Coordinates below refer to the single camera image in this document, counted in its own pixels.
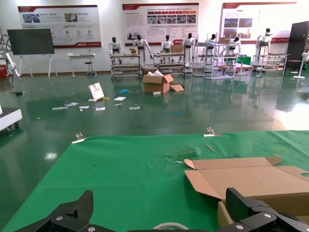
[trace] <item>shelf cart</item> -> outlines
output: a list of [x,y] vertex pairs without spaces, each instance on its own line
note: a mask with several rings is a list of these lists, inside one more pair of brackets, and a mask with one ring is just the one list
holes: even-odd
[[[116,59],[123,59],[123,58],[130,58],[134,59],[137,58],[138,63],[133,64],[115,64]],[[110,54],[110,62],[111,62],[111,74],[112,80],[116,79],[119,76],[138,76],[139,79],[142,77],[142,66],[140,63],[140,54]],[[117,74],[116,72],[119,71],[137,71],[136,74]]]

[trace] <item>cardboard flap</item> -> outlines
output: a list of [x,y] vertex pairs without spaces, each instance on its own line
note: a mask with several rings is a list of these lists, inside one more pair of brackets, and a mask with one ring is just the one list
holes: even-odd
[[174,79],[171,75],[165,75],[164,76],[164,79],[167,81],[167,82],[172,82]]
[[244,168],[244,167],[263,167],[273,166],[270,161],[278,164],[282,161],[280,157],[272,156],[267,159],[264,157],[259,158],[234,158],[234,159],[202,159],[202,160],[185,160],[184,162],[193,169],[196,170],[208,170],[208,169],[224,169],[224,168]]
[[183,91],[183,87],[181,85],[171,85],[171,86],[169,86],[169,89],[173,89],[176,92]]
[[221,196],[210,186],[199,171],[187,170],[184,171],[193,188],[196,192],[200,192],[218,199],[222,199]]
[[149,76],[145,75],[143,77],[143,83],[155,83],[155,84],[161,84],[162,83],[162,76]]
[[304,181],[309,182],[309,172],[301,169],[301,168],[297,168],[294,166],[281,166],[281,167],[276,167],[288,174],[291,174],[299,179],[302,179]]

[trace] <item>blue object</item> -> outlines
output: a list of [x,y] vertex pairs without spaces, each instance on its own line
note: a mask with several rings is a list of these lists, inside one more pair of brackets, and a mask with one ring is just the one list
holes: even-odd
[[127,89],[123,89],[123,90],[120,91],[120,93],[128,93],[128,92],[129,92],[129,90],[127,90]]

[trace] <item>green mat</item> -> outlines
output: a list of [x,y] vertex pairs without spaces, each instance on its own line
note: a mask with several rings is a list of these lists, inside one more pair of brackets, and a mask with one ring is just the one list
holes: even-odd
[[181,161],[281,156],[281,165],[309,171],[309,131],[203,135],[92,137],[71,145],[48,171],[3,231],[12,232],[51,213],[60,203],[94,191],[91,223],[117,232],[177,222],[215,231],[218,200],[195,192]]

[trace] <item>screw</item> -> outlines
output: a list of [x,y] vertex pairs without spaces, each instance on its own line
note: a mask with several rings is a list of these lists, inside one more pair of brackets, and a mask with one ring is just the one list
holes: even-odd
[[243,226],[241,226],[241,225],[237,225],[236,228],[239,229],[239,230],[243,230]]

